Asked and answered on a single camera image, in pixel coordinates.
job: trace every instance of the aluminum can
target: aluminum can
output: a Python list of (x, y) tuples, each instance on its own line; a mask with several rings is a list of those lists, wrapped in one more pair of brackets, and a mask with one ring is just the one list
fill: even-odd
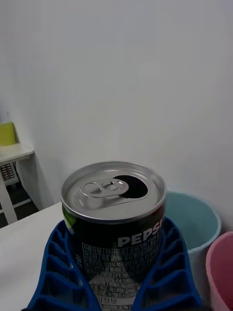
[(74, 172), (61, 200), (69, 248), (103, 311), (131, 310), (155, 262), (166, 185), (130, 162), (102, 162)]

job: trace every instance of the dark floor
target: dark floor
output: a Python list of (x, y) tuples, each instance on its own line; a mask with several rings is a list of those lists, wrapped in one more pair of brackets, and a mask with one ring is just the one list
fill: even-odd
[[(7, 191), (10, 195), (11, 202), (13, 205), (29, 199), (29, 196), (27, 195), (26, 191), (24, 190), (24, 188), (21, 186), (20, 183), (17, 183), (13, 186), (8, 186)], [(20, 220), (22, 218), (25, 218), (31, 214), (38, 212), (38, 209), (33, 202), (29, 202), (27, 204), (15, 208), (15, 212), (18, 220)], [(8, 223), (6, 221), (4, 213), (2, 213), (0, 214), (0, 228), (5, 227), (6, 225), (8, 225)]]

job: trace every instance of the small white table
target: small white table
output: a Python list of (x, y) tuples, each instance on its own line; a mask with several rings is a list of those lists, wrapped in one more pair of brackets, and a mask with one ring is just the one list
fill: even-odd
[[(0, 147), (0, 165), (28, 158), (34, 151), (22, 143)], [(17, 221), (16, 213), (0, 173), (0, 203), (8, 224)]]
[(61, 203), (0, 229), (0, 309), (21, 311), (38, 284), (48, 238), (63, 220)]

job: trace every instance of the teal bucket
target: teal bucket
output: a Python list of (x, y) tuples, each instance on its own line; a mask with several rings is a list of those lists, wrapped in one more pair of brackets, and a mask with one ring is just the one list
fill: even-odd
[(220, 234), (220, 216), (209, 204), (179, 192), (167, 193), (165, 216), (180, 230), (186, 242), (195, 285), (203, 301), (208, 302), (205, 261), (209, 246)]

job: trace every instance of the pink plastic bin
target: pink plastic bin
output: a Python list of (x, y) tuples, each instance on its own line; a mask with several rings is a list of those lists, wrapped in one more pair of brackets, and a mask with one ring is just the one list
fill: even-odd
[(233, 310), (233, 232), (220, 236), (210, 246), (206, 257), (214, 311)]

